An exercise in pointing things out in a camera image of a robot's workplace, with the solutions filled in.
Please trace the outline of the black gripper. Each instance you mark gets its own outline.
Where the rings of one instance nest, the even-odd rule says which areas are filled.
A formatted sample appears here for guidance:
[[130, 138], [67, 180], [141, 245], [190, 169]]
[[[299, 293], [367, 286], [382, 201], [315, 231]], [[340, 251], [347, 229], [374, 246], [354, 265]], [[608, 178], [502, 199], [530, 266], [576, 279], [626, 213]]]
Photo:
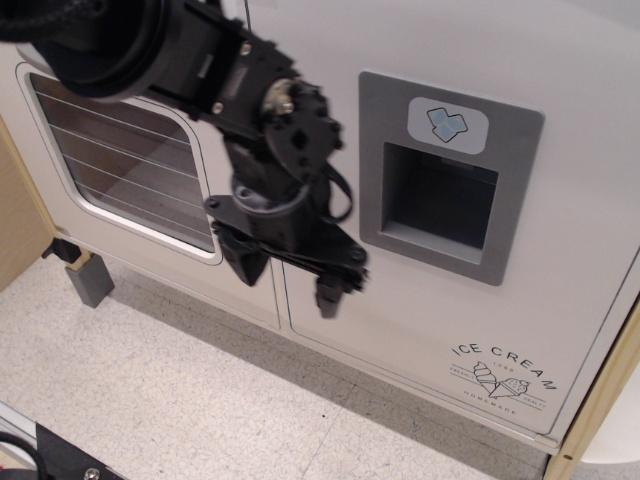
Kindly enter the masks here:
[[320, 315], [334, 319], [343, 294], [363, 289], [367, 254], [329, 216], [329, 180], [302, 186], [287, 202], [271, 202], [237, 180], [232, 186], [232, 194], [211, 196], [204, 208], [238, 278], [254, 286], [271, 258], [311, 272], [319, 276]]

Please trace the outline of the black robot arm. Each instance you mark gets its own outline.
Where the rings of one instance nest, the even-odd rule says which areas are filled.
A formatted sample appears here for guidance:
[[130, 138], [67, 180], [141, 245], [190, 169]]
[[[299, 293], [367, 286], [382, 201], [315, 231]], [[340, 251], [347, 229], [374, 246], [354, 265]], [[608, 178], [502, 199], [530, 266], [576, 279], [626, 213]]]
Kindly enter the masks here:
[[232, 191], [204, 207], [245, 284], [271, 258], [311, 272], [326, 319], [363, 288], [366, 251], [330, 211], [333, 187], [350, 192], [329, 161], [341, 125], [293, 60], [219, 2], [5, 1], [1, 38], [32, 45], [76, 95], [147, 96], [222, 133]]

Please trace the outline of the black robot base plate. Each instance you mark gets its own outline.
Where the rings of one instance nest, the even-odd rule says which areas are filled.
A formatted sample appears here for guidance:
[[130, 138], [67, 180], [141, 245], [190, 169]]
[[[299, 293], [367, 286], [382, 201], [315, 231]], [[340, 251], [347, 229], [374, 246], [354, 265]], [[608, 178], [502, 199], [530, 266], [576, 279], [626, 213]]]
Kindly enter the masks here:
[[51, 430], [36, 425], [36, 446], [13, 433], [1, 432], [1, 443], [23, 452], [33, 468], [1, 468], [2, 479], [124, 479]]

